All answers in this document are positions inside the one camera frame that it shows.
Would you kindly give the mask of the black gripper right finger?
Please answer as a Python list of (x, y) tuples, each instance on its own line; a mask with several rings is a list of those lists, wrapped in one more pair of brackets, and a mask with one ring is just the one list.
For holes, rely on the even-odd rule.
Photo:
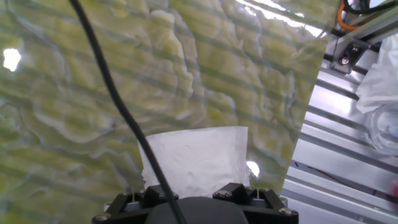
[(250, 224), (299, 224), (299, 213), (288, 208), (269, 188), (256, 189), (230, 182), (217, 190), (213, 199), (237, 205)]

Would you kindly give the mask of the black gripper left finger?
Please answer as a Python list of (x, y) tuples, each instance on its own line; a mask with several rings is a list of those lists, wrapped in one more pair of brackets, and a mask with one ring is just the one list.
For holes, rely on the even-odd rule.
[(106, 205), (103, 213), (92, 218), (93, 223), (178, 223), (159, 185), (120, 193)]

